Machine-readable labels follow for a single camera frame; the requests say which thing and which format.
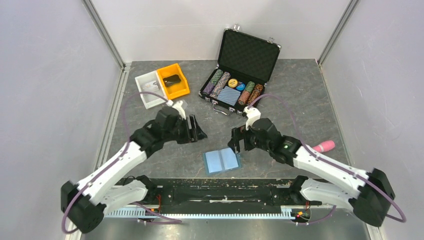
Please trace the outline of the blue card holder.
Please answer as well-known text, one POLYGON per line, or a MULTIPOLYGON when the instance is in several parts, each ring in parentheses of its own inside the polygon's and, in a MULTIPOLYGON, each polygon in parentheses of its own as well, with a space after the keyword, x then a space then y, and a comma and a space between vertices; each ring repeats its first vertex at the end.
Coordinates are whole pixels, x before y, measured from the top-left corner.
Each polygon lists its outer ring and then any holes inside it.
POLYGON ((240 155, 230 147, 205 152, 202 158, 207 175, 220 174, 242 167, 240 155))

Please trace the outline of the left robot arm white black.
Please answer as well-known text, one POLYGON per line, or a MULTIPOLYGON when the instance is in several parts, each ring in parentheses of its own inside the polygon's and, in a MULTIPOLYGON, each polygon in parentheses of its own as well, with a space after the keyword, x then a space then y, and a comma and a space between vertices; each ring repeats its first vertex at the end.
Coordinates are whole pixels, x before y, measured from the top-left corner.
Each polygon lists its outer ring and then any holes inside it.
POLYGON ((181 106, 164 106, 155 119, 135 130, 123 147, 101 167, 77 183, 67 181, 60 189, 61 228, 65 234, 89 233, 109 213, 143 201, 153 203, 157 190, 149 180, 133 180, 115 187, 130 170, 161 150, 165 143, 179 145, 206 139, 195 115, 186 115, 181 106))

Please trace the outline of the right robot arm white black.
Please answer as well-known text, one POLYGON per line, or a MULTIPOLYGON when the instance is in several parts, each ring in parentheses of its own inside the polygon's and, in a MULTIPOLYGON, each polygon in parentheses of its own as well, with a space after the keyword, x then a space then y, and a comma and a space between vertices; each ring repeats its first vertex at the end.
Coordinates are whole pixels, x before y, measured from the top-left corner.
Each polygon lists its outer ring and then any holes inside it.
POLYGON ((321 202, 345 208, 374 227, 382 226, 389 216, 396 195, 382 170, 366 171, 336 161, 302 145, 295 137, 282 135, 268 118, 260 118, 251 126, 233 128, 228 147, 239 153, 241 141, 246 151, 263 150, 278 163, 305 170, 325 180, 319 182, 298 176, 288 191, 293 203, 321 202))

